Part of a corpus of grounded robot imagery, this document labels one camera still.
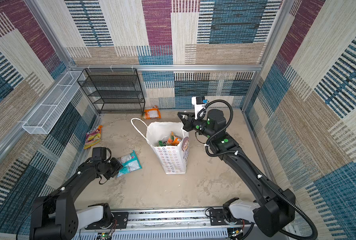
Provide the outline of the teal mint candy bag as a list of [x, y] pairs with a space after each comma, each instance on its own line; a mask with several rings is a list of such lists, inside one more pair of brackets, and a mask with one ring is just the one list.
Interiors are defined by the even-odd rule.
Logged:
[[128, 173], [142, 169], [135, 151], [132, 151], [130, 154], [118, 158], [118, 160], [123, 166], [123, 168], [117, 174], [118, 178]]

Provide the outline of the white paper bag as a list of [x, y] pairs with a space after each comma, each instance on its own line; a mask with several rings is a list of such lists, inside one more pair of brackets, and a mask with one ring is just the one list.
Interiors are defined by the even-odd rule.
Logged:
[[[186, 173], [190, 140], [189, 133], [184, 130], [183, 123], [153, 122], [147, 125], [141, 119], [132, 118], [131, 124], [152, 148], [165, 174], [181, 175]], [[178, 146], [160, 147], [158, 142], [167, 141], [171, 132], [182, 139], [181, 143]]]

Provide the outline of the orange candy bag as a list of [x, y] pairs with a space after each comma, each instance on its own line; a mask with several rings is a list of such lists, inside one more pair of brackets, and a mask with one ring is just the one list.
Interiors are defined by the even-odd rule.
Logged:
[[153, 106], [151, 108], [144, 110], [142, 114], [142, 118], [145, 120], [161, 119], [161, 113], [158, 106]]
[[168, 136], [168, 139], [166, 141], [167, 146], [178, 146], [181, 143], [182, 139], [179, 138], [174, 134], [174, 132], [171, 132], [171, 134]]
[[102, 127], [102, 125], [99, 125], [86, 133], [84, 150], [96, 145], [101, 141]]

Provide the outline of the orange candy bag front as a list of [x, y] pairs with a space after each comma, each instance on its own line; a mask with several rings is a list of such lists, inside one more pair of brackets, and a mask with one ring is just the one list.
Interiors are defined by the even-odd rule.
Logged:
[[182, 139], [179, 138], [174, 134], [174, 132], [171, 132], [171, 134], [168, 136], [168, 139], [166, 141], [167, 146], [178, 146], [181, 143]]

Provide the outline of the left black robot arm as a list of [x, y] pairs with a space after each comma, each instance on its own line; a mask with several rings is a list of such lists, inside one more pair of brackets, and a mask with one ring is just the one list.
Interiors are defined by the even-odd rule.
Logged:
[[110, 228], [115, 220], [107, 203], [77, 211], [75, 201], [82, 191], [99, 178], [109, 180], [123, 168], [105, 147], [93, 148], [92, 156], [83, 162], [64, 184], [47, 196], [38, 197], [32, 206], [29, 238], [31, 240], [71, 240], [89, 225]]

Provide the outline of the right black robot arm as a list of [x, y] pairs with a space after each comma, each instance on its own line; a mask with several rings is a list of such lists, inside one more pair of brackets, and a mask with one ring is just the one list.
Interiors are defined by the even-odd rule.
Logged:
[[212, 109], [206, 118], [197, 117], [195, 113], [178, 112], [178, 117], [187, 132], [207, 137], [205, 151], [210, 157], [218, 157], [229, 165], [243, 180], [253, 193], [257, 206], [251, 210], [242, 205], [242, 201], [235, 199], [228, 202], [225, 216], [233, 221], [244, 219], [254, 223], [263, 234], [272, 237], [277, 233], [291, 236], [284, 230], [285, 226], [295, 219], [296, 205], [294, 193], [282, 190], [273, 183], [246, 156], [238, 142], [227, 133], [227, 128], [233, 120], [234, 113], [226, 119], [223, 111]]

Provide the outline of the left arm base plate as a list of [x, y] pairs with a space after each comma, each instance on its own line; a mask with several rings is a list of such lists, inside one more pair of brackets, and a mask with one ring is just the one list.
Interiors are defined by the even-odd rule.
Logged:
[[125, 229], [128, 223], [128, 212], [111, 212], [108, 217], [102, 220], [92, 223], [85, 227], [85, 230], [114, 230]]

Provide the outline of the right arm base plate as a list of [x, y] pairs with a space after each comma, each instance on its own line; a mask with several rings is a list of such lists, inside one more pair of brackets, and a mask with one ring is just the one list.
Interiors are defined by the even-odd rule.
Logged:
[[225, 212], [224, 209], [207, 208], [205, 215], [210, 219], [211, 226], [245, 226], [251, 224], [247, 220], [234, 218], [230, 213]]

